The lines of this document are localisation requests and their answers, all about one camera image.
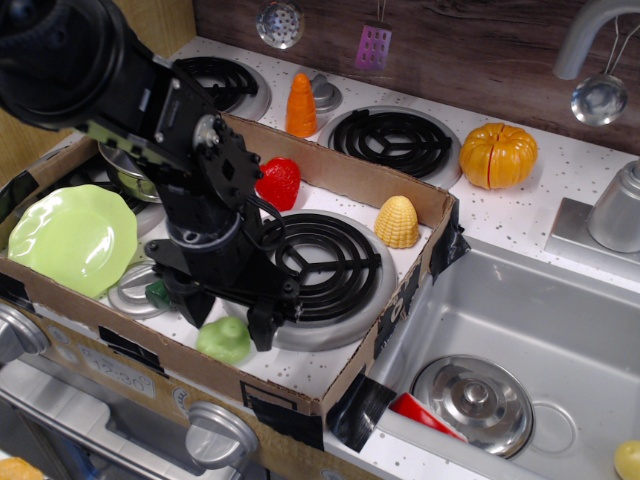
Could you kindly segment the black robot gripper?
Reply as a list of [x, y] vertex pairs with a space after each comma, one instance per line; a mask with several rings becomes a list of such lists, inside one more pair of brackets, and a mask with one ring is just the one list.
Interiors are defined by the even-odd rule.
[[284, 321], [302, 313], [300, 286], [270, 260], [259, 214], [235, 214], [225, 236], [181, 229], [168, 221], [168, 237], [146, 243], [171, 304], [201, 328], [217, 298], [249, 308], [248, 328], [258, 351], [270, 351]]

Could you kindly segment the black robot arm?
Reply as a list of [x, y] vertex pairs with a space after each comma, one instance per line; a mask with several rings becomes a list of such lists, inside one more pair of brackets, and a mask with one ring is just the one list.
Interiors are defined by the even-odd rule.
[[110, 1], [5, 1], [1, 105], [34, 127], [75, 129], [127, 152], [160, 196], [168, 238], [149, 242], [170, 300], [194, 326], [213, 302], [247, 307], [267, 351], [301, 313], [298, 283], [269, 258], [259, 158], [184, 70], [155, 55]]

